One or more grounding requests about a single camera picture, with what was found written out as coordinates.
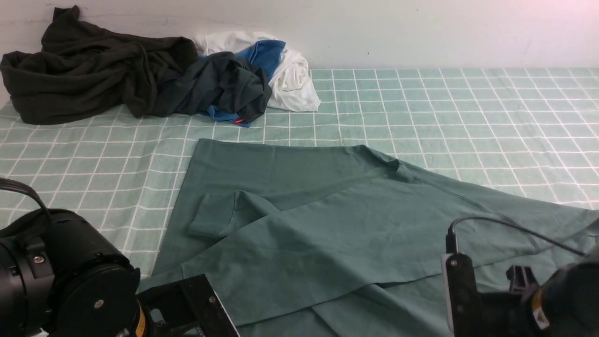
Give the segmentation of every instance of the black cable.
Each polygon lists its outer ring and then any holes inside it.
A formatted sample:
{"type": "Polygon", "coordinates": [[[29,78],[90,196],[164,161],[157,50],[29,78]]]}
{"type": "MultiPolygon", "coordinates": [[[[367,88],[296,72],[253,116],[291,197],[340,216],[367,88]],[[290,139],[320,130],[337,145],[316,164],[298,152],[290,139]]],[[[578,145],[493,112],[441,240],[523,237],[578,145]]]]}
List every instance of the black cable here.
{"type": "Polygon", "coordinates": [[[569,247],[567,245],[564,245],[563,243],[559,243],[549,237],[546,237],[545,235],[539,234],[537,232],[534,232],[530,229],[524,228],[520,225],[517,224],[513,224],[511,222],[507,222],[507,221],[503,221],[503,220],[499,220],[499,219],[493,219],[493,218],[488,218],[486,216],[467,216],[465,218],[459,218],[454,220],[451,225],[449,226],[449,229],[447,230],[447,236],[445,237],[445,245],[446,245],[446,249],[447,249],[447,253],[448,254],[457,254],[458,253],[458,238],[455,234],[455,227],[457,224],[459,224],[462,221],[466,221],[466,220],[486,220],[486,221],[490,221],[490,222],[495,222],[497,224],[502,224],[511,228],[515,228],[519,231],[522,231],[524,233],[533,235],[538,237],[539,239],[545,240],[557,247],[560,247],[562,249],[565,249],[573,254],[582,256],[582,257],[586,257],[586,254],[578,251],[572,247],[569,247]]]}
{"type": "MultiPolygon", "coordinates": [[[[15,236],[16,241],[19,241],[20,243],[25,243],[27,240],[35,236],[38,236],[40,233],[46,230],[47,226],[49,226],[52,223],[52,215],[50,214],[50,210],[48,210],[48,208],[46,207],[40,196],[37,194],[37,192],[35,192],[35,190],[27,184],[18,182],[16,180],[0,177],[0,190],[16,192],[32,198],[40,206],[42,213],[44,213],[48,218],[47,222],[42,222],[41,225],[28,228],[26,231],[19,233],[17,236],[15,236]]],[[[17,231],[20,231],[20,228],[14,228],[14,225],[16,224],[13,223],[9,225],[7,228],[3,228],[2,230],[0,230],[0,233],[13,233],[15,232],[15,229],[18,229],[17,231]]]]}

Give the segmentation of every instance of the black mount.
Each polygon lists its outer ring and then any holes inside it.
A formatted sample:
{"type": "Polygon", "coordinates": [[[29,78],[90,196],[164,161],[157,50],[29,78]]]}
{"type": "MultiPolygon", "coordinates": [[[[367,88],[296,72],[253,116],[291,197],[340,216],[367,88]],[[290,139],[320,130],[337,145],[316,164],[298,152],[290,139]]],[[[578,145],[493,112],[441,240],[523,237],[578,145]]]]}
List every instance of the black mount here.
{"type": "Polygon", "coordinates": [[[137,295],[147,337],[177,337],[195,329],[199,336],[239,337],[205,275],[150,288],[137,295]]]}
{"type": "Polygon", "coordinates": [[[479,293],[470,257],[451,255],[446,268],[455,337],[520,337],[516,332],[527,330],[521,305],[539,289],[532,269],[511,266],[510,291],[479,293]]]}

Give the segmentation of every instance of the white wall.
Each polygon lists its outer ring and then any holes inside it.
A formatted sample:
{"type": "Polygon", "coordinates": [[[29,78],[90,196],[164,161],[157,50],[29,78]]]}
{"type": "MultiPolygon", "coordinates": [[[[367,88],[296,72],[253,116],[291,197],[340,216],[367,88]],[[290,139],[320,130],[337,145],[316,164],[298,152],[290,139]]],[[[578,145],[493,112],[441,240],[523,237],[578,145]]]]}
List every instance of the white wall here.
{"type": "MultiPolygon", "coordinates": [[[[0,52],[34,52],[54,7],[2,0],[0,52]]],[[[312,67],[599,66],[599,0],[79,0],[83,19],[150,37],[262,30],[312,67]]]]}

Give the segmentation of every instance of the wrinkled fabric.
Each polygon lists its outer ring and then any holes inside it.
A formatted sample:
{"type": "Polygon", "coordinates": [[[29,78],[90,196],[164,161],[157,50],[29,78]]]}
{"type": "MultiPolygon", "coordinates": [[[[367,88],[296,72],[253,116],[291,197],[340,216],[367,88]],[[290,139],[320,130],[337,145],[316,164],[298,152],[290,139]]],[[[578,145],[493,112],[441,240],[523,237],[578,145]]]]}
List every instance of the wrinkled fabric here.
{"type": "MultiPolygon", "coordinates": [[[[226,50],[237,53],[261,40],[277,38],[263,32],[234,31],[198,34],[195,39],[203,55],[226,50]]],[[[318,111],[320,99],[310,78],[308,61],[297,50],[285,47],[279,66],[268,85],[273,89],[273,96],[268,102],[269,107],[294,112],[318,111]]]]}
{"type": "MultiPolygon", "coordinates": [[[[283,48],[285,48],[285,42],[283,41],[261,40],[235,55],[248,60],[254,67],[262,68],[266,77],[270,80],[275,69],[279,66],[283,48]]],[[[218,122],[229,121],[246,128],[251,126],[251,124],[243,121],[243,118],[238,114],[227,112],[218,106],[208,107],[206,114],[218,122]]]]}
{"type": "Polygon", "coordinates": [[[23,122],[67,123],[122,103],[135,117],[148,115],[163,76],[181,74],[198,59],[187,38],[118,34],[79,15],[77,6],[55,8],[41,52],[2,58],[4,86],[23,122]]]}
{"type": "MultiPolygon", "coordinates": [[[[587,251],[599,212],[463,183],[365,146],[200,140],[153,276],[206,274],[242,336],[450,336],[441,256],[462,216],[509,218],[587,251]]],[[[484,221],[458,228],[481,291],[511,264],[544,282],[567,251],[484,221]]]]}
{"type": "Polygon", "coordinates": [[[195,115],[210,106],[251,123],[266,110],[272,91],[266,73],[231,52],[199,58],[183,75],[170,72],[158,87],[152,115],[195,115]]]}

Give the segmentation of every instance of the bed sheet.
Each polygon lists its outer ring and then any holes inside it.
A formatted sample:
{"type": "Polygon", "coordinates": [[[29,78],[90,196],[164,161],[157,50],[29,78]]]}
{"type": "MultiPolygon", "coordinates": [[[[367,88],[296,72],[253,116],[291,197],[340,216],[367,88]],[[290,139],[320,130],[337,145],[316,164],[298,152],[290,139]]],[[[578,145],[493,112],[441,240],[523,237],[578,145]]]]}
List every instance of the bed sheet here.
{"type": "MultiPolygon", "coordinates": [[[[84,216],[148,276],[199,138],[364,144],[428,170],[599,208],[599,69],[312,70],[318,112],[267,110],[251,128],[203,116],[135,119],[118,106],[65,125],[0,110],[0,175],[84,216]]],[[[0,192],[0,218],[33,201],[0,192]]]]}

